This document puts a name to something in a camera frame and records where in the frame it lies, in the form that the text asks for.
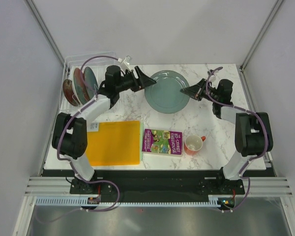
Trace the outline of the grey-green plate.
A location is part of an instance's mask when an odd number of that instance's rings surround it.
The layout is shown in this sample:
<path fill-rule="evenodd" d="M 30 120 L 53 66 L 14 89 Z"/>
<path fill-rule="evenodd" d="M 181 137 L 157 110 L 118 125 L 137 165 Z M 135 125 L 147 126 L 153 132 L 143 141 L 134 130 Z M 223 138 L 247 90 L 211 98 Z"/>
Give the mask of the grey-green plate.
<path fill-rule="evenodd" d="M 180 90 L 189 87 L 188 81 L 179 73 L 162 70 L 151 76 L 156 84 L 145 89 L 147 103 L 157 112 L 174 114 L 189 102 L 189 96 Z"/>

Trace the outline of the red teal flower plate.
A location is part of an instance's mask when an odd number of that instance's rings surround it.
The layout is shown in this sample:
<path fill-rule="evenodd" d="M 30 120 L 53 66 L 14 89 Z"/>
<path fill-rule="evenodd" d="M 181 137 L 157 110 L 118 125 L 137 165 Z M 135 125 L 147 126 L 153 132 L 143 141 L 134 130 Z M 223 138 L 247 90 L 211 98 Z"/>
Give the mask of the red teal flower plate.
<path fill-rule="evenodd" d="M 75 68 L 73 72 L 73 88 L 75 90 L 76 96 L 82 105 L 89 102 L 90 98 L 83 83 L 83 74 L 79 68 Z"/>

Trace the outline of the red floral bowl plate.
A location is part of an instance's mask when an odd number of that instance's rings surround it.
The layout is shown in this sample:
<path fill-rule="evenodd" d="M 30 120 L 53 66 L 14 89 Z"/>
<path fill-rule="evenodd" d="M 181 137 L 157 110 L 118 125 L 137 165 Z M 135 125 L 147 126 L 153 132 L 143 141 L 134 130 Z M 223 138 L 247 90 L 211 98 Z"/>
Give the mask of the red floral bowl plate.
<path fill-rule="evenodd" d="M 66 100 L 72 105 L 72 106 L 78 106 L 78 103 L 73 98 L 74 92 L 72 88 L 72 81 L 69 79 L 65 79 L 62 83 L 62 90 L 63 94 L 66 98 Z"/>

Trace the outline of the dark teal speckled plate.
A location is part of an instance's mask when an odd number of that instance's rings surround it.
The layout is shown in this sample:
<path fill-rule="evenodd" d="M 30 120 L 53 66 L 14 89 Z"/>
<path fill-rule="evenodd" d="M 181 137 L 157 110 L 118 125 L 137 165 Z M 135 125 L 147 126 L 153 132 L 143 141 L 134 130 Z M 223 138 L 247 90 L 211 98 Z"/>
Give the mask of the dark teal speckled plate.
<path fill-rule="evenodd" d="M 93 98 L 95 92 L 98 92 L 98 83 L 93 70 L 90 67 L 84 69 L 84 80 L 89 98 Z"/>

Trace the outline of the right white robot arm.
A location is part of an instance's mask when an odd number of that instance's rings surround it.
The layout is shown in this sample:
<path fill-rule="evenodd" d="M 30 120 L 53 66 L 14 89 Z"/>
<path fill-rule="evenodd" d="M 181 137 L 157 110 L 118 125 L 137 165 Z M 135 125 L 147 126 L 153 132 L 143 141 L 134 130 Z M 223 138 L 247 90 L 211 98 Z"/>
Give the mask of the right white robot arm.
<path fill-rule="evenodd" d="M 221 168 L 222 177 L 215 181 L 218 192 L 228 193 L 233 188 L 232 181 L 241 179 L 253 160 L 272 150 L 273 138 L 268 114 L 234 106 L 231 101 L 233 82 L 227 79 L 222 79 L 217 88 L 212 87 L 206 79 L 201 79 L 193 86 L 182 88 L 180 92 L 196 101 L 211 101 L 213 114 L 235 125 L 236 151 Z"/>

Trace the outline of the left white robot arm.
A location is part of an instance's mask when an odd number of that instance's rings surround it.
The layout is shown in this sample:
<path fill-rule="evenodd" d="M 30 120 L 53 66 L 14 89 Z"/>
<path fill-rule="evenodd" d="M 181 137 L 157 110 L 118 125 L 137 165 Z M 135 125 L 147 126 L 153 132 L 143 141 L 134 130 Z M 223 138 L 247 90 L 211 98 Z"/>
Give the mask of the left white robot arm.
<path fill-rule="evenodd" d="M 52 147 L 57 150 L 57 159 L 68 161 L 80 179 L 81 188 L 87 193 L 94 193 L 98 181 L 93 178 L 95 170 L 86 157 L 88 146 L 87 126 L 108 111 L 119 100 L 119 94 L 128 89 L 133 92 L 141 91 L 156 81 L 147 76 L 138 66 L 126 69 L 111 65 L 106 68 L 105 80 L 95 92 L 93 98 L 79 108 L 74 114 L 59 113 L 54 127 Z"/>

